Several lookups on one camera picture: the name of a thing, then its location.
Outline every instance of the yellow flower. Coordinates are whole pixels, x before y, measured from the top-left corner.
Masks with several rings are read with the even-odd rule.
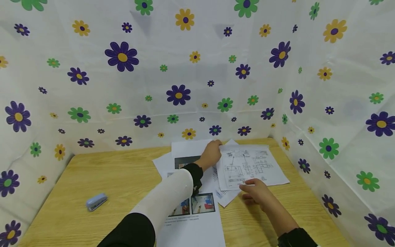
[[[180,26],[181,30],[185,30],[185,28],[189,31],[191,30],[191,26],[195,25],[193,19],[195,18],[194,14],[191,14],[190,9],[180,9],[180,13],[175,15],[177,21],[175,24]]]
[[[288,151],[288,149],[290,149],[290,142],[287,140],[287,138],[283,137],[281,142],[282,146],[285,147],[285,150]]]
[[[59,161],[63,160],[63,157],[66,155],[65,150],[66,148],[63,146],[63,144],[56,145],[55,158],[58,158]]]
[[[38,178],[37,183],[44,183],[47,180],[46,176],[41,176]]]
[[[269,24],[264,24],[259,30],[259,35],[261,37],[266,37],[268,34],[270,34],[271,27]]]
[[[90,33],[90,29],[88,28],[89,25],[84,23],[84,21],[74,21],[75,24],[73,24],[74,32],[79,33],[80,36],[88,36],[88,33]]]
[[[321,80],[329,80],[331,78],[332,72],[330,68],[324,67],[323,69],[319,69],[317,75],[320,77]]]
[[[3,56],[0,56],[0,68],[6,68],[7,67],[6,64],[8,64],[6,58]]]
[[[182,132],[182,137],[185,138],[185,140],[188,139],[193,139],[196,136],[196,130],[191,129],[185,129],[185,131]]]
[[[346,20],[342,20],[338,22],[338,19],[334,19],[331,23],[326,25],[326,30],[324,31],[323,35],[325,36],[324,41],[327,42],[328,40],[331,43],[335,43],[337,39],[341,39],[343,37],[343,33],[347,30],[347,26],[345,26]]]
[[[191,55],[189,55],[189,61],[192,61],[192,63],[196,63],[198,61],[200,61],[200,54],[198,53],[198,51],[193,51]]]

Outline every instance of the black sleeve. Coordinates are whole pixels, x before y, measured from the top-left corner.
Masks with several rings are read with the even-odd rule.
[[[317,247],[318,245],[303,228],[295,228],[278,238],[278,247]]]

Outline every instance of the printed photo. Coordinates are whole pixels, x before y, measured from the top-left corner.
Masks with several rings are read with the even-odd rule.
[[[214,198],[212,193],[198,194],[191,198],[192,214],[215,212]]]

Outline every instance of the hand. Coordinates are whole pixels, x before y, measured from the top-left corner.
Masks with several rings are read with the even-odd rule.
[[[220,145],[222,145],[220,140],[209,142],[200,156],[200,159],[195,162],[195,164],[203,169],[203,172],[217,164],[217,162],[220,160]]]

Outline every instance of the green flower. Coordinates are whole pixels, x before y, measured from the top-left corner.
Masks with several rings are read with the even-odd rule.
[[[11,0],[11,2],[18,3],[21,0]],[[47,4],[47,0],[22,0],[22,7],[28,11],[35,7],[38,11],[43,11],[44,7],[41,4]]]
[[[53,68],[58,68],[60,63],[58,60],[55,60],[54,58],[49,58],[48,61],[48,66],[52,66]]]
[[[112,114],[119,114],[120,111],[122,111],[121,106],[118,105],[117,103],[114,104],[108,104],[107,106],[108,112],[111,112]]]
[[[339,144],[334,143],[335,140],[333,138],[331,139],[322,139],[322,142],[320,142],[320,153],[324,154],[324,158],[330,158],[331,160],[335,158],[335,155],[339,154],[339,151],[336,149],[339,148]]]
[[[288,122],[288,117],[287,117],[287,115],[283,114],[282,115],[282,123],[287,124],[287,122]]]
[[[177,123],[178,122],[178,116],[177,115],[170,115],[167,117],[167,121],[169,123]]]
[[[256,95],[251,95],[251,98],[248,98],[248,104],[249,105],[255,105],[256,103],[258,103],[258,99],[259,97],[257,97]]]
[[[372,94],[372,96],[369,97],[369,99],[371,100],[371,102],[373,104],[377,104],[377,103],[381,103],[382,100],[384,100],[383,98],[384,94],[380,94],[379,92]]]
[[[380,189],[380,186],[377,184],[378,179],[373,177],[371,172],[366,174],[365,172],[361,171],[361,174],[357,174],[357,178],[359,179],[357,183],[362,185],[364,190],[369,189],[371,192],[374,192],[374,189]]]
[[[310,20],[313,20],[314,21],[314,19],[317,17],[317,15],[318,15],[318,11],[320,10],[320,3],[319,2],[316,2],[316,3],[314,3],[314,5],[313,6],[311,6],[311,11],[310,11],[310,13],[309,13],[309,15],[310,15]]]
[[[230,100],[230,98],[223,98],[222,101],[218,102],[217,109],[220,109],[221,112],[229,111],[229,109],[232,108],[232,103],[233,100]]]
[[[231,55],[230,57],[229,57],[229,62],[232,64],[232,63],[234,63],[234,62],[236,62],[236,56],[235,55]]]
[[[256,12],[258,7],[255,5],[259,0],[236,0],[238,4],[235,5],[235,11],[239,11],[239,17],[246,14],[247,18],[251,17],[251,12]]]
[[[165,71],[167,70],[166,64],[162,64],[162,65],[160,66],[160,70],[163,71],[163,72],[165,72]]]
[[[84,111],[84,109],[82,109],[82,107],[78,107],[77,109],[70,108],[71,111],[67,112],[69,115],[71,115],[71,119],[76,119],[77,122],[82,123],[82,121],[84,121],[84,123],[88,122],[88,119],[90,119],[89,111]]]
[[[33,157],[39,157],[41,153],[41,146],[38,144],[38,142],[34,143],[30,146],[30,153],[33,155]]]
[[[154,8],[152,5],[152,0],[134,0],[134,3],[137,4],[136,10],[140,11],[141,15],[150,15],[150,11],[153,11]]]

